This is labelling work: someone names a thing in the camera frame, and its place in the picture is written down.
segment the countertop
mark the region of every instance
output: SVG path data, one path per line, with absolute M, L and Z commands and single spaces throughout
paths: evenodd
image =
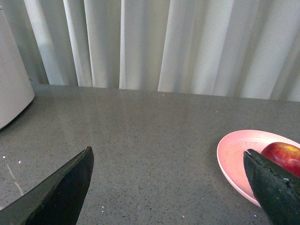
M 300 103 L 33 85 L 35 98 L 0 130 L 0 207 L 91 146 L 92 181 L 78 225 L 269 224 L 226 180 L 226 134 L 272 132 L 300 142 Z

